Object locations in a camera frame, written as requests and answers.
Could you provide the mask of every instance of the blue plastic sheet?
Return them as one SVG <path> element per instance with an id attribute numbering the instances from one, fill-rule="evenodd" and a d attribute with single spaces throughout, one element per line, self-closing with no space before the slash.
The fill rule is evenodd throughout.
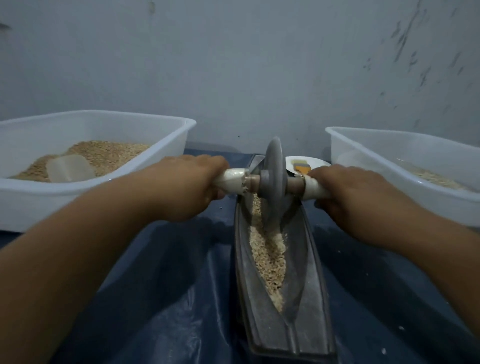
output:
<path id="1" fill-rule="evenodd" d="M 233 168 L 251 159 L 221 154 Z M 234 207 L 226 197 L 190 221 L 140 232 L 52 363 L 293 363 L 248 350 L 232 255 Z M 348 237 L 312 203 L 305 207 L 342 363 L 480 363 L 478 342 L 422 272 Z M 0 232 L 0 246 L 16 236 Z"/>

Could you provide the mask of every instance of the grinding wheel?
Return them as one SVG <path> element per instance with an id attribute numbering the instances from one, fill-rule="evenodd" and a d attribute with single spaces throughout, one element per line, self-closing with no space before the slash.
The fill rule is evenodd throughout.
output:
<path id="1" fill-rule="evenodd" d="M 280 139 L 275 137 L 269 143 L 265 154 L 264 167 L 260 171 L 258 195 L 262 201 L 262 221 L 266 231 L 280 226 L 282 199 L 287 188 L 287 168 Z"/>

